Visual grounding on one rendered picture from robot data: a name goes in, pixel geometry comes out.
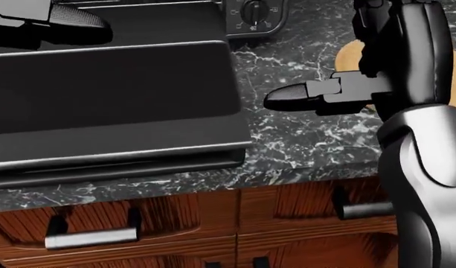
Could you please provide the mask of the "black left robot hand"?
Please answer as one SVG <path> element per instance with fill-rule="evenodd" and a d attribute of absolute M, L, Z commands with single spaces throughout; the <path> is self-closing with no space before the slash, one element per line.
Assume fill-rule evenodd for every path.
<path fill-rule="evenodd" d="M 0 0 L 0 48 L 37 50 L 55 45 L 99 45 L 112 41 L 104 19 L 52 0 Z"/>

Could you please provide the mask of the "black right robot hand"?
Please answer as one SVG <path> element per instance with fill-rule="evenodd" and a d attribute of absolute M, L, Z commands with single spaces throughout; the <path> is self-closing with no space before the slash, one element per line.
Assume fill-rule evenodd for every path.
<path fill-rule="evenodd" d="M 373 105 L 386 121 L 413 106 L 448 104 L 453 47 L 441 3 L 353 0 L 353 4 L 353 30 L 364 44 L 359 68 L 336 71 L 328 80 L 275 89 L 264 98 L 264 107 L 346 115 Z"/>

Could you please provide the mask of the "round wooden plate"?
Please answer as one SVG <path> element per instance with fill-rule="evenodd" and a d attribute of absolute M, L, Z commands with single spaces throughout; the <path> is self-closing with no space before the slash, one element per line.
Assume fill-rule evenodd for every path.
<path fill-rule="evenodd" d="M 335 57 L 336 71 L 358 71 L 359 61 L 362 57 L 363 42 L 355 40 L 343 46 Z M 453 53 L 454 67 L 452 75 L 452 93 L 450 105 L 456 106 L 456 51 Z"/>

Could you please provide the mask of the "black oven door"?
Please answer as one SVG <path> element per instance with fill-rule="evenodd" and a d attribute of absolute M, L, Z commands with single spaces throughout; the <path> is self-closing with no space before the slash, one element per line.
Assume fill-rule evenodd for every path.
<path fill-rule="evenodd" d="M 0 189 L 240 166 L 227 42 L 0 48 Z"/>

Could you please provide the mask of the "black toaster oven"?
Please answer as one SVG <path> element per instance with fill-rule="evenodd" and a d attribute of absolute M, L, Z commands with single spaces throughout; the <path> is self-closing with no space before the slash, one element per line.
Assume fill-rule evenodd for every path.
<path fill-rule="evenodd" d="M 278 32 L 288 17 L 289 0 L 267 0 L 278 12 L 256 25 L 242 20 L 246 0 L 52 0 L 99 16 L 111 26 L 112 41 L 99 45 L 55 45 L 42 42 L 37 50 L 67 46 L 128 46 L 202 40 L 245 39 Z"/>

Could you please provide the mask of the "black oven control knob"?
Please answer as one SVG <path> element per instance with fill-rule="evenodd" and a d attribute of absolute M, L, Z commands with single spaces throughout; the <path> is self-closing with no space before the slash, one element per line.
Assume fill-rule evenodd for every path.
<path fill-rule="evenodd" d="M 240 9 L 242 20 L 250 25 L 264 22 L 270 13 L 276 12 L 278 8 L 270 5 L 267 0 L 246 0 Z"/>

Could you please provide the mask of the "wooden drawer front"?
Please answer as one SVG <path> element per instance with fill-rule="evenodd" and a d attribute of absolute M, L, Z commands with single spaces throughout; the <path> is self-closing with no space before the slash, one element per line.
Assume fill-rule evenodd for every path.
<path fill-rule="evenodd" d="M 0 263 L 6 268 L 235 268 L 237 192 L 218 191 L 0 212 Z M 53 216 L 70 233 L 126 227 L 141 213 L 135 243 L 49 251 Z"/>
<path fill-rule="evenodd" d="M 387 199 L 376 177 L 241 189 L 236 268 L 258 257 L 271 268 L 398 268 L 395 218 L 339 220 L 335 187 L 354 204 Z"/>

